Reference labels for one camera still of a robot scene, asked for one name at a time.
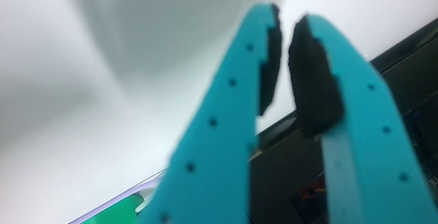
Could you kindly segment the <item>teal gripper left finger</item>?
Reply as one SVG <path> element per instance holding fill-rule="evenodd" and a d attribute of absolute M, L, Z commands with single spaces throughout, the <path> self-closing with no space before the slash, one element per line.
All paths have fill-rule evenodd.
<path fill-rule="evenodd" d="M 173 153 L 145 224 L 247 223 L 256 120 L 272 103 L 281 59 L 279 9 L 252 7 Z"/>

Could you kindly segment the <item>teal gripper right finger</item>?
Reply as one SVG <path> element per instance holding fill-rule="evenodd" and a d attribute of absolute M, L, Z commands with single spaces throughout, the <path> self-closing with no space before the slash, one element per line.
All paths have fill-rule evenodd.
<path fill-rule="evenodd" d="M 386 81 L 325 18 L 289 47 L 296 113 L 322 144 L 331 223 L 436 223 L 437 207 Z"/>

